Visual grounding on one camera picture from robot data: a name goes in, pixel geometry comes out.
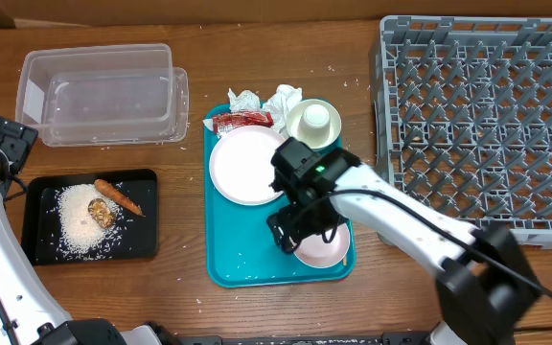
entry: gray dish rack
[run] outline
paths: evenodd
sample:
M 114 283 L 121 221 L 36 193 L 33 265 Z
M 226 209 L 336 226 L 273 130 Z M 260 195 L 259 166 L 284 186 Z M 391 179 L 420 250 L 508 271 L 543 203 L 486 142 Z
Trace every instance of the gray dish rack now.
M 552 19 L 387 16 L 370 60 L 380 176 L 552 249 Z

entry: wooden tabletop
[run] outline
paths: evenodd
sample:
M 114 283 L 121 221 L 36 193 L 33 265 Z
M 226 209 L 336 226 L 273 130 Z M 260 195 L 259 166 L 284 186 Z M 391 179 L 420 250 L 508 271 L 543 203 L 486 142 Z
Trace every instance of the wooden tabletop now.
M 441 320 L 432 279 L 400 249 L 355 225 L 357 263 L 340 282 L 226 289 L 206 271 L 201 120 L 227 89 L 265 101 L 281 83 L 329 100 L 343 118 L 344 146 L 374 164 L 370 45 L 377 21 L 305 24 L 184 25 L 0 31 L 0 115 L 14 118 L 25 56 L 34 50 L 163 42 L 189 74 L 191 125 L 180 143 L 48 148 L 38 141 L 21 177 L 150 168 L 159 179 L 159 251 L 151 260 L 41 266 L 46 288 L 74 318 L 103 317 L 119 330 L 147 320 L 179 335 L 223 337 L 381 334 L 429 330 Z M 8 204 L 20 237 L 24 197 Z M 527 250 L 552 288 L 552 251 Z M 525 325 L 552 322 L 543 298 Z M 552 333 L 522 334 L 519 344 L 552 344 Z

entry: brown food item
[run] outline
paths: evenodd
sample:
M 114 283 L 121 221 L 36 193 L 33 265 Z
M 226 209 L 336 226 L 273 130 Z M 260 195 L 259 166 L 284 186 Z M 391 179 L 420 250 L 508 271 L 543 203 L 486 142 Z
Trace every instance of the brown food item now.
M 95 188 L 99 193 L 103 194 L 103 196 L 111 198 L 112 201 L 125 207 L 126 209 L 133 212 L 134 214 L 142 217 L 144 216 L 144 214 L 142 214 L 142 210 L 140 209 L 140 206 L 134 204 L 133 201 L 129 200 L 128 197 L 126 197 L 121 192 L 119 192 L 116 188 L 114 188 L 114 186 L 109 184 L 107 181 L 104 181 L 102 179 L 95 180 Z
M 88 213 L 103 229 L 114 224 L 114 214 L 107 208 L 107 204 L 102 198 L 91 200 L 88 204 Z

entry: crumpled paper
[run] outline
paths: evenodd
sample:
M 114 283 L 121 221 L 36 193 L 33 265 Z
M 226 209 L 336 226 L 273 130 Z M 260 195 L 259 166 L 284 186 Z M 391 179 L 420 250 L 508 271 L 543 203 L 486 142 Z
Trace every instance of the crumpled paper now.
M 264 103 L 264 106 L 260 106 L 261 101 L 259 100 L 259 96 L 249 90 L 244 90 L 240 95 L 236 96 L 229 89 L 227 96 L 229 96 L 229 107 L 232 112 L 245 110 L 269 112 L 274 120 L 274 126 L 271 128 L 277 132 L 281 132 L 287 126 L 289 112 L 302 102 L 302 88 L 294 88 L 286 84 L 278 85 L 276 93 Z M 212 130 L 212 119 L 204 120 L 203 124 Z

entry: carrot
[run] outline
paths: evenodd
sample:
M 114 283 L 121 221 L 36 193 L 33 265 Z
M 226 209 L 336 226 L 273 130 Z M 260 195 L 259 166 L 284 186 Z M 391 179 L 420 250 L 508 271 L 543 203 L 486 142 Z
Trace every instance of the carrot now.
M 142 214 L 142 210 L 138 205 L 134 204 L 133 201 L 129 200 L 128 197 L 124 196 L 121 192 L 119 192 L 116 188 L 114 188 L 114 186 L 112 186 L 108 182 L 102 179 L 97 179 L 95 180 L 95 188 L 99 193 L 103 194 L 103 196 L 111 198 L 112 201 L 125 207 L 126 209 L 133 212 L 134 214 L 142 217 L 144 216 Z

